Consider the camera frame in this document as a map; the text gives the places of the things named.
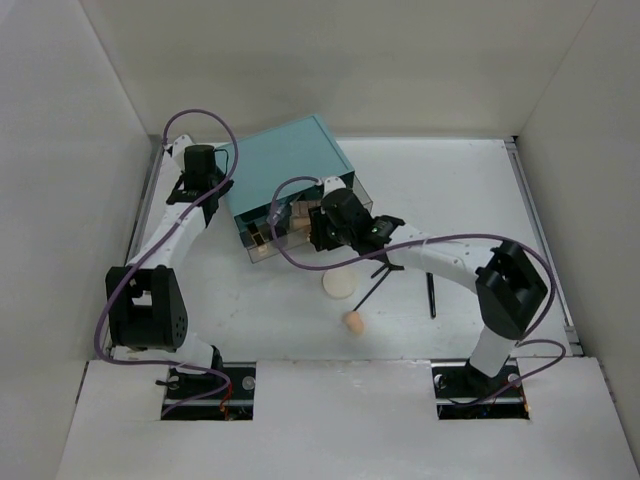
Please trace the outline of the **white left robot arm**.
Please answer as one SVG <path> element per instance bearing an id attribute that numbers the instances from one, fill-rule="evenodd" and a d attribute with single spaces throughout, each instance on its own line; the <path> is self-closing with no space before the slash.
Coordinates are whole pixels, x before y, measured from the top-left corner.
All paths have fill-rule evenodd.
<path id="1" fill-rule="evenodd" d="M 168 365 L 190 375 L 206 399 L 228 381 L 219 350 L 190 328 L 177 272 L 194 241 L 205 232 L 221 197 L 234 181 L 234 143 L 218 148 L 186 137 L 165 151 L 180 174 L 165 201 L 160 223 L 140 251 L 105 278 L 108 330 L 116 364 Z"/>

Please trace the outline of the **clear acrylic drawer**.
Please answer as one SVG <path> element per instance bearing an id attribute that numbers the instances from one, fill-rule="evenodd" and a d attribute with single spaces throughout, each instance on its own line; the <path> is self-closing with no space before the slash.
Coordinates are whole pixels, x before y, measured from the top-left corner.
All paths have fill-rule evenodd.
<path id="1" fill-rule="evenodd" d="M 309 210 L 320 205 L 320 194 L 314 187 L 278 200 L 276 234 L 285 250 L 305 245 L 309 242 L 311 223 Z M 240 240 L 253 263 L 279 254 L 267 221 L 270 203 L 234 218 Z M 254 222 L 266 239 L 264 248 L 252 244 L 247 226 Z"/>

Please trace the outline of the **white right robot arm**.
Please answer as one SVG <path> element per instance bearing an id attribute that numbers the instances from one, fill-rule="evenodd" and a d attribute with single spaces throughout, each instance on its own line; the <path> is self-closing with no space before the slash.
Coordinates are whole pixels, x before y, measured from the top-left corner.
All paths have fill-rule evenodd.
<path id="1" fill-rule="evenodd" d="M 430 273 L 474 293 L 483 329 L 467 361 L 464 384 L 479 396 L 499 385 L 500 371 L 548 293 L 522 246 L 511 240 L 492 248 L 462 240 L 433 242 L 400 218 L 372 216 L 336 177 L 324 182 L 320 205 L 310 210 L 310 218 L 311 243 L 318 251 L 348 246 L 361 258 Z"/>

